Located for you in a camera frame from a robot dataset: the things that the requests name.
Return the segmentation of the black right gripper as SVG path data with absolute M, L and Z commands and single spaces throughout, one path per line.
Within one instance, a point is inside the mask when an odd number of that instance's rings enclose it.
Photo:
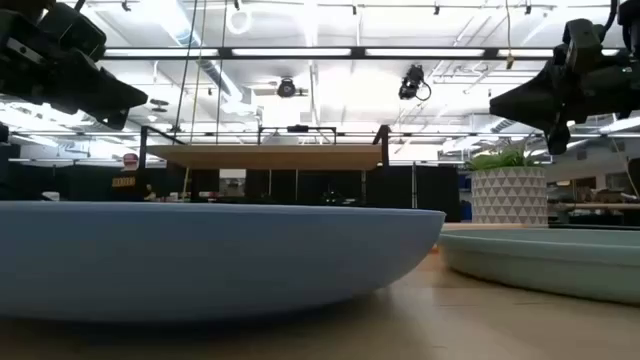
M 489 102 L 491 115 L 547 132 L 553 156 L 567 151 L 567 121 L 584 123 L 607 113 L 626 119 L 638 110 L 638 61 L 596 52 L 581 59 L 577 50 L 568 51 L 566 65 L 546 63 L 534 78 Z

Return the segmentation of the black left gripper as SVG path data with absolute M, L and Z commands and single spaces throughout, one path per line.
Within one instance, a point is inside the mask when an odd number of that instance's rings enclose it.
M 1 92 L 124 129 L 148 95 L 120 81 L 100 59 L 100 29 L 86 18 L 3 18 Z

